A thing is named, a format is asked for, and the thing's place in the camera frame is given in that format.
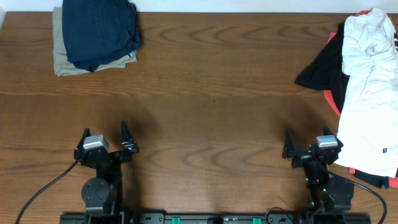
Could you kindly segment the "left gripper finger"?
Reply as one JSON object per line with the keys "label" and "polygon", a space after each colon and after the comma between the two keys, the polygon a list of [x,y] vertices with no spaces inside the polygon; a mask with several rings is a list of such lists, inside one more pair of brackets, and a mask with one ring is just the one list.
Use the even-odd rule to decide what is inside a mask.
{"label": "left gripper finger", "polygon": [[86,139],[87,137],[90,137],[90,136],[91,136],[90,129],[89,129],[89,128],[85,128],[85,130],[84,130],[84,132],[83,132],[83,135],[82,135],[82,137],[81,137],[81,139],[80,139],[80,141],[79,141],[79,143],[78,143],[78,145],[77,145],[77,147],[76,147],[76,150],[77,150],[77,151],[83,149],[83,145],[84,145],[85,139]]}
{"label": "left gripper finger", "polygon": [[131,136],[127,124],[124,120],[121,121],[121,144],[129,151],[129,152],[137,152],[137,143],[134,138]]}

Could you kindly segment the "navy blue shorts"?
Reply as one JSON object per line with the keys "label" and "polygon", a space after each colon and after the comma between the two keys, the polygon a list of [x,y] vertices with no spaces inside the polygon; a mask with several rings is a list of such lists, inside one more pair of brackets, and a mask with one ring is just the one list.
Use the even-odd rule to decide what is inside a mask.
{"label": "navy blue shorts", "polygon": [[128,0],[64,0],[62,33],[67,61],[94,72],[141,44],[137,11]]}

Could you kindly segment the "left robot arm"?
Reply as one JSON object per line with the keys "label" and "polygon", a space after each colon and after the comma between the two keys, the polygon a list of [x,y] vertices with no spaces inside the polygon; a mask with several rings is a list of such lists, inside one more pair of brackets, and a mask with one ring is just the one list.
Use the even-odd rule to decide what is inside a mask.
{"label": "left robot arm", "polygon": [[102,134],[91,135],[86,128],[74,151],[74,159],[82,166],[96,171],[96,176],[82,187],[85,203],[85,223],[129,223],[129,212],[123,207],[121,165],[131,162],[139,147],[125,121],[121,122],[123,149],[109,151],[109,143]]}

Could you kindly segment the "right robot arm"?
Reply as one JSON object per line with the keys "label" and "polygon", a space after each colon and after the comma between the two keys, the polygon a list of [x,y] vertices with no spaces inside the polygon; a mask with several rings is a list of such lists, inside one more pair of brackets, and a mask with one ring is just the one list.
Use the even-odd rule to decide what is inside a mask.
{"label": "right robot arm", "polygon": [[344,223],[344,211],[351,209],[354,185],[331,175],[328,166],[338,159],[343,143],[328,126],[306,151],[298,150],[290,130],[285,132],[282,158],[290,159],[292,168],[302,168],[313,209],[297,215],[292,223]]}

